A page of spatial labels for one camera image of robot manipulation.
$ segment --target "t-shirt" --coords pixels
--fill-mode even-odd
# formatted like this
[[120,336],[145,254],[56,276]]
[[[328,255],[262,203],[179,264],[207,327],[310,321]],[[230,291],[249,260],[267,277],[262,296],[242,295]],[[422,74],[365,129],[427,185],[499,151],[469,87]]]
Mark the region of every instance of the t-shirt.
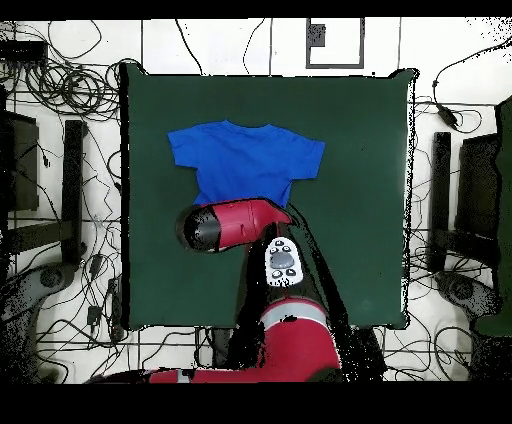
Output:
[[325,148],[284,128],[228,120],[168,133],[177,166],[197,169],[195,204],[266,197],[285,207],[293,180],[316,178]]

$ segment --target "cable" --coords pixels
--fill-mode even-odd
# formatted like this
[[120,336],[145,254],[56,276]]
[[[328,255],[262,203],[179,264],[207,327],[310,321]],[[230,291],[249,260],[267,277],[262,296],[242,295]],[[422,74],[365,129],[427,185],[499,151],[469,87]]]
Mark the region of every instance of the cable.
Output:
[[162,348],[163,348],[163,347],[164,347],[164,345],[165,345],[165,341],[167,340],[167,338],[168,338],[168,337],[170,337],[170,336],[176,336],[176,335],[180,335],[180,336],[190,336],[190,335],[192,335],[192,334],[194,334],[194,331],[190,331],[190,332],[188,332],[188,333],[182,333],[182,332],[179,332],[179,331],[172,331],[172,332],[168,333],[168,334],[164,337],[164,339],[162,340],[162,343],[160,343],[160,346],[158,347],[158,349],[157,349],[154,353],[152,353],[150,356],[148,356],[146,359],[144,359],[144,360],[142,361],[142,369],[146,369],[146,367],[145,367],[145,363],[146,363],[146,361],[149,361],[150,359],[154,358],[154,357],[155,357],[155,356],[160,352],[160,350],[162,350]]
[[467,332],[466,330],[464,330],[463,328],[460,328],[460,327],[457,327],[457,326],[449,326],[449,327],[444,327],[443,329],[439,330],[436,335],[434,336],[434,355],[435,355],[435,358],[436,358],[436,361],[437,361],[437,365],[439,367],[439,369],[441,370],[441,372],[444,374],[444,376],[450,380],[450,381],[453,381],[453,379],[448,375],[448,373],[445,371],[445,369],[443,368],[443,366],[441,365],[441,358],[439,356],[439,347],[437,345],[437,339],[439,338],[439,336],[447,331],[447,330],[458,330],[462,333],[464,333],[466,336],[468,336],[472,341],[473,341],[473,335],[469,332]]
[[185,39],[185,35],[183,34],[183,31],[181,29],[181,25],[180,23],[178,22],[177,19],[174,20],[174,22],[176,22],[176,26],[178,27],[178,30],[180,32],[180,35],[181,35],[181,39],[183,40],[183,44],[185,44],[185,47],[187,48],[190,56],[192,56],[192,59],[194,59],[194,61],[196,62],[197,64],[197,67],[199,68],[199,74],[200,75],[203,75],[203,69],[201,68],[201,64],[199,63],[199,61],[196,59],[196,57],[194,56],[194,53],[192,53],[192,50],[190,50],[190,47],[188,46],[188,43],[187,43],[187,40]]
[[267,18],[263,18],[262,21],[256,26],[256,28],[254,28],[252,30],[251,36],[249,37],[249,41],[247,42],[247,46],[245,46],[245,52],[244,52],[244,56],[242,57],[242,62],[244,64],[244,68],[245,68],[245,71],[247,72],[247,75],[249,75],[249,70],[247,69],[247,66],[245,65],[245,55],[247,54],[247,49],[249,48],[249,44],[251,44],[252,36],[256,32],[256,30],[263,24],[263,22],[265,22],[265,19],[267,19]]
[[98,32],[98,41],[87,51],[85,51],[84,53],[82,54],[79,54],[78,56],[64,56],[62,53],[60,53],[54,46],[53,44],[53,41],[52,41],[52,37],[50,36],[50,27],[52,25],[54,21],[50,21],[48,23],[48,41],[49,41],[49,44],[52,46],[53,50],[55,51],[55,53],[57,53],[59,55],[59,57],[64,60],[64,61],[68,61],[68,60],[74,60],[74,59],[80,59],[81,57],[85,56],[87,53],[90,53],[92,50],[94,50],[94,48],[101,43],[101,40],[103,39],[103,35],[101,34],[101,31],[100,29],[98,28],[98,25],[96,25],[96,23],[94,21],[90,21],[93,25],[94,25],[94,28],[96,29],[96,31]]
[[[477,110],[474,110],[474,109],[471,109],[471,110],[462,110],[462,111],[453,111],[453,110],[450,110],[449,108],[445,107],[445,106],[442,106],[438,101],[437,101],[437,97],[436,97],[436,88],[437,86],[439,85],[439,77],[441,76],[441,74],[446,71],[447,69],[451,68],[452,66],[455,66],[455,65],[458,65],[460,63],[463,63],[469,59],[472,59],[473,57],[480,57],[480,55],[484,54],[484,53],[487,53],[491,50],[499,50],[499,49],[503,49],[503,48],[507,48],[509,47],[510,45],[512,45],[511,43],[512,41],[512,36],[508,37],[505,41],[501,42],[500,44],[497,44],[495,46],[491,46],[491,47],[487,47],[485,49],[481,49],[467,57],[465,57],[464,59],[460,59],[456,62],[453,62],[447,66],[445,66],[443,69],[441,69],[439,71],[439,73],[437,74],[436,78],[434,79],[434,81],[432,82],[432,92],[433,92],[433,97],[434,97],[434,102],[435,102],[435,105],[436,107],[438,108],[438,114],[441,116],[441,118],[443,119],[443,121],[449,126],[451,127],[452,129],[454,129],[455,131],[461,133],[461,134],[471,134],[473,132],[475,132],[478,128],[480,128],[480,126],[482,125],[482,115],[480,114],[479,111]],[[454,113],[460,113],[460,112],[475,112],[478,114],[479,116],[479,123],[478,125],[476,126],[476,128],[472,129],[471,131],[463,131],[461,130],[459,127],[462,126],[462,124],[458,125],[457,124],[457,119],[455,118],[455,116],[453,115]]]
[[113,158],[115,155],[117,155],[117,154],[119,154],[119,153],[121,153],[121,150],[118,150],[117,152],[114,152],[114,153],[112,153],[112,154],[109,156],[109,158],[108,158],[108,160],[107,160],[107,171],[108,171],[108,173],[109,173],[110,175],[112,175],[114,178],[119,178],[119,179],[121,179],[121,177],[120,177],[119,175],[114,174],[114,173],[112,172],[112,169],[110,168],[110,161],[112,160],[112,158]]

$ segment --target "power cord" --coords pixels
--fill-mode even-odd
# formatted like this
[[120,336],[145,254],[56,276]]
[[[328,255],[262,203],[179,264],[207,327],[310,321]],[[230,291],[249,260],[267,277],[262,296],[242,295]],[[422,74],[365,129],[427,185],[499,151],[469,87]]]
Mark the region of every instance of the power cord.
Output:
[[[479,50],[479,51],[477,51],[477,52],[475,52],[475,53],[465,57],[464,59],[460,59],[460,60],[458,60],[456,62],[453,62],[450,65],[445,66],[443,69],[441,69],[439,71],[439,73],[437,74],[436,78],[432,82],[432,91],[433,91],[433,96],[434,96],[434,104],[435,104],[435,106],[438,109],[437,113],[438,113],[438,115],[441,117],[441,119],[444,121],[444,123],[446,125],[448,125],[450,128],[452,128],[453,130],[455,130],[455,131],[457,131],[457,132],[459,132],[461,134],[471,134],[471,133],[475,132],[478,128],[480,128],[480,126],[482,125],[482,115],[480,114],[480,112],[478,112],[477,110],[473,110],[473,109],[465,109],[465,110],[455,111],[455,110],[451,110],[451,109],[447,108],[446,106],[441,105],[437,101],[437,97],[436,97],[436,88],[439,85],[439,77],[440,77],[440,75],[444,71],[446,71],[447,69],[451,68],[452,66],[458,65],[460,63],[464,63],[467,60],[472,59],[474,57],[480,57],[480,55],[482,55],[484,53],[487,53],[489,51],[494,51],[494,50],[500,50],[500,49],[507,48],[510,45],[512,45],[512,36],[508,37],[505,41],[501,42],[500,44],[497,44],[497,45],[491,46],[491,47],[487,47],[485,49],[481,49],[481,50]],[[463,122],[459,125],[458,122],[457,122],[457,118],[455,117],[456,113],[460,114],[461,112],[475,112],[479,116],[479,119],[480,119],[477,127],[474,128],[471,131],[463,131],[463,130],[461,130],[460,127],[462,126]]]
[[247,49],[249,49],[249,44],[251,44],[251,40],[252,40],[252,37],[254,35],[254,33],[258,30],[258,28],[263,24],[263,22],[265,22],[267,18],[263,18],[261,20],[261,22],[256,26],[256,28],[254,28],[251,32],[251,36],[249,37],[249,41],[247,41],[247,45],[245,46],[245,52],[244,52],[244,55],[242,57],[242,62],[244,64],[244,68],[245,68],[245,71],[247,72],[247,75],[249,75],[249,70],[247,69],[247,66],[245,65],[245,55],[247,54]]
[[174,22],[176,22],[176,26],[178,27],[178,31],[180,32],[181,39],[183,40],[183,44],[185,44],[185,47],[187,48],[188,53],[190,54],[190,56],[192,56],[192,59],[194,59],[194,61],[197,64],[197,67],[199,68],[199,75],[203,75],[203,68],[201,68],[201,64],[199,63],[197,58],[194,56],[194,53],[192,53],[192,50],[190,50],[187,40],[185,39],[185,35],[183,34],[183,30],[181,29],[180,23],[178,22],[177,19],[175,19]]

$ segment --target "green table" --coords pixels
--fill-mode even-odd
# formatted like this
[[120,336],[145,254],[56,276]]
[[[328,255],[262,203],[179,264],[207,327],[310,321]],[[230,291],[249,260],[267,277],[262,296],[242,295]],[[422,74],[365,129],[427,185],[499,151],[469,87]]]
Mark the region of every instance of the green table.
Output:
[[208,255],[179,245],[174,222],[198,187],[195,169],[174,165],[167,138],[171,130],[224,119],[270,123],[326,142],[318,178],[294,182],[290,202],[307,218],[351,324],[403,328],[407,100],[415,76],[414,70],[389,78],[144,75],[126,65],[123,265],[130,328],[234,326],[243,249]]

